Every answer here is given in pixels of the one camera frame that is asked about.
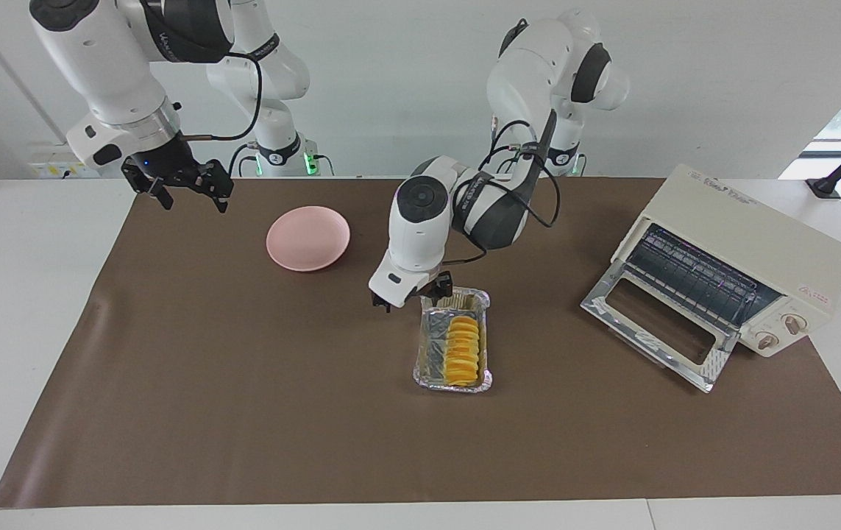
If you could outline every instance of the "pink plate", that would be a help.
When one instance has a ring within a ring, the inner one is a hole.
[[[276,265],[312,272],[332,265],[345,254],[352,231],[337,211],[303,207],[286,212],[266,234],[266,251]]]

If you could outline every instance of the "wall outlet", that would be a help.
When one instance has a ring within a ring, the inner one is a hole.
[[[88,168],[76,155],[67,152],[41,151],[31,155],[29,165],[37,178],[100,178],[96,170]]]

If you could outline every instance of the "white table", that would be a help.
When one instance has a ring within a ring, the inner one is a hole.
[[[840,202],[795,181],[730,184],[841,241]],[[124,180],[0,181],[0,478],[131,204]],[[841,299],[813,342],[841,389]],[[841,528],[841,496],[0,510],[0,528]]]

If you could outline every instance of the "aluminum foil tray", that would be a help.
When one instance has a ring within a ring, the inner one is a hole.
[[[492,386],[492,373],[489,372],[489,356],[486,352],[485,312],[489,307],[489,296],[477,289],[454,286],[453,296],[441,298],[436,305],[430,298],[422,299],[420,315],[420,349],[414,365],[414,381],[425,389],[443,390],[443,392],[475,393],[486,392]],[[450,386],[444,379],[444,353],[447,349],[447,330],[450,322],[457,316],[476,319],[480,328],[480,363],[478,379],[470,386]]]

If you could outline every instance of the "oven knob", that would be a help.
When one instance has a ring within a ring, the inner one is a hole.
[[[757,334],[757,349],[766,350],[767,348],[773,348],[779,345],[779,343],[780,339],[777,339],[776,335],[771,335],[770,333]]]
[[[806,319],[799,315],[784,315],[783,323],[790,335],[799,335],[807,326]]]

